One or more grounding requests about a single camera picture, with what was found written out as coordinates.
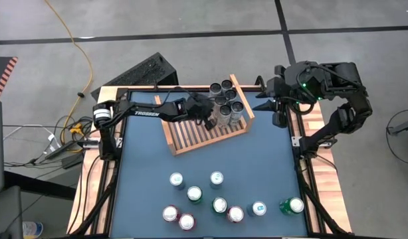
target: metal bracket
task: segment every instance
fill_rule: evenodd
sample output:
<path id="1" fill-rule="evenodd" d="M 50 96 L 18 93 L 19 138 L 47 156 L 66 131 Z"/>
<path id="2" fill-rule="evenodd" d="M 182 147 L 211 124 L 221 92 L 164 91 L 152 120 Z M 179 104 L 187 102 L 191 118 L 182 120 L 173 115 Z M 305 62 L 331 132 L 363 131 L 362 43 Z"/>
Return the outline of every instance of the metal bracket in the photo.
<path id="1" fill-rule="evenodd" d="M 300 139 L 302 138 L 302 136 L 293 136 L 291 137 L 291 144 L 293 147 L 299 147 L 300 146 Z M 319 145 L 319 147 L 324 148 L 324 149 L 329 149 L 332 146 L 332 142 L 325 142 L 321 145 Z"/>
<path id="2" fill-rule="evenodd" d="M 114 139 L 116 140 L 117 148 L 121 148 L 123 146 L 123 138 L 114 137 Z M 87 141 L 89 141 L 90 143 L 84 143 L 83 144 L 84 149 L 97 149 L 100 138 L 99 137 L 89 137 L 87 138 Z"/>

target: soda can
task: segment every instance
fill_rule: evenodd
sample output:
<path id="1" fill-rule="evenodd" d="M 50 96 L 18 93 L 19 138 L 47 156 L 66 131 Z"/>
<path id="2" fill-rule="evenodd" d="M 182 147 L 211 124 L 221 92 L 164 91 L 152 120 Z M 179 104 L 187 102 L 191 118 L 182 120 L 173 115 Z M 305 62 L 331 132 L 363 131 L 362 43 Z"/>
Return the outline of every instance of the soda can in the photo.
<path id="1" fill-rule="evenodd" d="M 203 199 L 203 191 L 197 186 L 192 186 L 188 188 L 187 196 L 193 204 L 199 204 Z"/>
<path id="2" fill-rule="evenodd" d="M 217 114 L 217 126 L 226 127 L 231 120 L 231 108 L 227 105 L 221 106 Z"/>
<path id="3" fill-rule="evenodd" d="M 170 175 L 170 183 L 177 189 L 182 190 L 185 188 L 185 181 L 180 173 L 172 173 Z"/>
<path id="4" fill-rule="evenodd" d="M 180 211 L 176 206 L 169 205 L 163 210 L 163 219 L 166 222 L 176 222 L 180 219 Z"/>
<path id="5" fill-rule="evenodd" d="M 212 83 L 210 85 L 209 97 L 216 97 L 222 94 L 222 86 L 219 83 Z"/>
<path id="6" fill-rule="evenodd" d="M 228 101 L 228 104 L 232 104 L 233 102 L 237 101 L 237 92 L 234 90 L 227 90 L 225 92 L 225 97 Z"/>
<path id="7" fill-rule="evenodd" d="M 237 125 L 239 123 L 239 120 L 241 119 L 241 116 L 243 115 L 244 104 L 241 102 L 233 102 L 231 109 L 232 109 L 232 113 L 231 113 L 231 119 L 229 121 L 229 124 Z"/>
<path id="8" fill-rule="evenodd" d="M 266 213 L 266 205 L 263 202 L 257 201 L 247 207 L 249 216 L 263 216 Z"/>
<path id="9" fill-rule="evenodd" d="M 232 90 L 233 84 L 230 80 L 222 81 L 222 92 L 225 93 L 227 90 Z"/>
<path id="10" fill-rule="evenodd" d="M 220 189 L 223 183 L 223 174 L 221 172 L 215 171 L 210 175 L 210 187 L 212 189 Z"/>
<path id="11" fill-rule="evenodd" d="M 215 105 L 213 106 L 213 115 L 214 118 L 217 120 L 217 114 L 219 113 L 220 107 L 226 104 L 226 97 L 224 96 L 217 96 L 215 98 Z"/>
<path id="12" fill-rule="evenodd" d="M 192 214 L 185 213 L 179 219 L 179 226 L 182 230 L 189 231 L 195 228 L 196 222 Z"/>
<path id="13" fill-rule="evenodd" d="M 244 211 L 239 206 L 232 206 L 228 209 L 227 218 L 229 222 L 238 223 L 244 218 Z"/>
<path id="14" fill-rule="evenodd" d="M 300 198 L 292 197 L 280 202 L 279 209 L 285 215 L 299 214 L 304 209 L 304 203 Z"/>
<path id="15" fill-rule="evenodd" d="M 216 214 L 223 215 L 226 213 L 228 203 L 223 197 L 216 197 L 213 202 L 211 202 L 211 208 Z"/>

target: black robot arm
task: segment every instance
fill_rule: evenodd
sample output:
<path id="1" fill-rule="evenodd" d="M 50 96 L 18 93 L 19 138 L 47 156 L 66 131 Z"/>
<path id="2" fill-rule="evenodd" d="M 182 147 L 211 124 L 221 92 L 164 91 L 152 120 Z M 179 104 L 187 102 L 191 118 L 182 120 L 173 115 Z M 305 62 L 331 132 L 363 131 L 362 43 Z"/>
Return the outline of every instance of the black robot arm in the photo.
<path id="1" fill-rule="evenodd" d="M 275 74 L 278 76 L 270 79 L 266 90 L 257 96 L 271 97 L 273 100 L 254 110 L 273 111 L 273 124 L 278 127 L 286 127 L 287 106 L 297 114 L 304 115 L 312 111 L 318 100 L 333 100 L 338 96 L 348 101 L 337 108 L 322 129 L 299 140 L 300 154 L 303 156 L 314 157 L 321 144 L 332 141 L 339 133 L 353 133 L 372 114 L 366 88 L 354 63 L 298 62 L 288 68 L 275 66 Z M 301 111 L 298 103 L 310 107 Z"/>
<path id="2" fill-rule="evenodd" d="M 195 120 L 197 124 L 204 122 L 207 130 L 212 129 L 215 124 L 209 120 L 209 117 L 213 111 L 213 102 L 202 94 L 195 92 L 189 94 L 190 97 L 187 100 L 181 98 L 172 102 L 164 101 L 160 105 L 127 100 L 109 100 L 96 104 L 93 107 L 93 121 L 101 137 L 100 158 L 105 160 L 120 158 L 120 151 L 116 147 L 116 140 L 110 129 L 128 116 L 155 117 L 168 122 Z"/>

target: wooden slatted tray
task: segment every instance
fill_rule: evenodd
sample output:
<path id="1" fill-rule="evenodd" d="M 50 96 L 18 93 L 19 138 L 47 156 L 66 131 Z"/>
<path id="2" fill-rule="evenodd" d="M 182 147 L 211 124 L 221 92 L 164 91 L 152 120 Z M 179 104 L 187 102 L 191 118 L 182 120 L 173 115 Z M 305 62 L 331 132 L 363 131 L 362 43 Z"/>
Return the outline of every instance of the wooden slatted tray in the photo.
<path id="1" fill-rule="evenodd" d="M 197 125 L 194 121 L 183 121 L 176 123 L 169 123 L 166 121 L 161 121 L 163 126 L 165 138 L 167 139 L 167 144 L 173 155 L 179 155 L 218 141 L 228 139 L 250 130 L 253 123 L 255 115 L 251 110 L 247 99 L 237 79 L 234 74 L 230 75 L 231 81 L 237 90 L 237 95 L 244 104 L 244 114 L 248 115 L 248 121 L 245 120 L 244 116 L 241 116 L 240 122 L 236 126 L 228 126 L 226 128 L 214 127 L 211 131 L 207 131 L 204 125 Z M 155 96 L 155 102 L 157 104 L 161 103 L 159 96 Z"/>

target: black metal frame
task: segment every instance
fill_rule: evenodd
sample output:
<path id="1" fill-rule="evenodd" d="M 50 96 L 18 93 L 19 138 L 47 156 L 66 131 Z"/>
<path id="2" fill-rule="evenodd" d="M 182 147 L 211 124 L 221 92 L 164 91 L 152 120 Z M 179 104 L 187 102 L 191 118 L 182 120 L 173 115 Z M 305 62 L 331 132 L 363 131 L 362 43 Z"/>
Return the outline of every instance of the black metal frame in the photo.
<path id="1" fill-rule="evenodd" d="M 3 189 L 19 186 L 23 192 L 37 193 L 47 197 L 65 200 L 74 200 L 74 197 L 76 196 L 76 189 L 72 187 L 42 181 L 40 179 L 34 179 L 8 171 L 4 172 L 4 176 L 5 186 Z"/>
<path id="2" fill-rule="evenodd" d="M 258 87 L 252 87 L 252 88 L 244 87 L 242 89 L 243 89 L 244 92 L 260 92 L 261 91 L 261 89 L 258 88 Z M 170 90 L 170 88 L 133 89 L 133 88 L 121 88 L 120 87 L 120 88 L 118 88 L 117 95 L 119 96 L 120 93 L 123 93 L 123 94 L 127 93 L 127 99 L 130 100 L 130 96 L 132 95 L 132 92 L 167 92 L 169 90 Z M 208 92 L 208 88 L 206 88 L 206 86 L 196 87 L 196 88 L 188 88 L 188 90 L 192 91 L 192 92 Z M 172 92 L 183 92 L 183 90 L 173 90 Z M 290 136 L 294 136 L 294 126 L 292 125 L 292 119 L 291 119 L 291 115 L 290 115 L 289 110 L 287 111 L 287 118 L 288 118 L 288 131 L 289 131 L 289 134 L 290 134 Z M 127 120 L 124 120 L 123 125 L 122 125 L 122 130 L 121 130 L 122 134 L 124 134 L 124 130 L 125 130 L 126 126 L 127 126 Z M 300 166 L 300 158 L 297 156 L 297 154 L 294 153 L 293 148 L 292 148 L 292 154 L 293 154 L 293 158 L 294 158 L 294 164 L 295 164 L 295 167 L 296 167 L 297 180 L 299 181 L 299 174 L 302 173 L 302 169 L 301 169 L 301 166 Z M 310 162 L 307 162 L 307 167 L 310 167 L 310 169 L 311 169 L 312 164 L 309 164 L 309 163 Z M 121 164 L 122 164 L 122 159 L 120 160 L 119 163 L 116 164 L 117 165 L 116 170 L 118 170 L 118 172 L 120 172 L 119 168 L 120 168 Z M 100 182 L 100 186 L 99 186 L 99 189 L 98 189 L 99 191 L 104 190 L 104 183 L 103 182 L 105 181 L 106 176 L 107 176 L 106 171 L 108 170 L 108 166 L 107 166 L 106 169 L 104 167 L 103 170 L 104 171 L 102 172 L 101 182 Z M 315 195 L 318 195 L 318 193 L 317 193 L 318 191 L 314 191 L 314 189 L 316 188 L 316 180 L 314 178 L 314 174 L 309 173 L 309 180 L 310 180 L 311 184 L 313 183 L 313 185 L 315 186 L 315 187 L 311 187 L 313 193 Z M 117 193 L 117 186 L 118 185 L 116 185 L 116 190 L 114 191 L 114 193 L 112 193 L 112 195 L 110 196 L 108 209 L 107 209 L 107 213 L 106 213 L 106 220 L 105 220 L 105 223 L 104 223 L 103 233 L 107 234 L 107 235 L 109 235 L 109 233 L 110 233 L 110 226 L 111 226 L 110 224 L 112 222 L 112 215 L 113 215 L 113 209 L 114 209 L 114 200 L 115 200 L 115 195 Z M 300 184 L 299 184 L 299 191 L 300 191 L 300 196 L 301 196 L 301 198 L 303 200 L 303 203 L 305 204 L 304 220 L 305 220 L 305 223 L 306 223 L 306 230 L 307 230 L 308 234 L 311 234 L 311 233 L 313 233 L 313 229 L 312 229 L 312 222 L 310 220 L 310 211 L 309 211 L 308 202 L 307 202 L 307 199 L 306 199 L 306 194 L 304 193 L 304 189 L 301 187 Z M 97 216 L 95 218 L 95 222 L 98 222 L 98 221 L 99 221 L 99 216 Z M 95 230 L 92 231 L 91 233 L 96 233 L 96 227 L 92 227 L 92 229 L 93 228 Z"/>

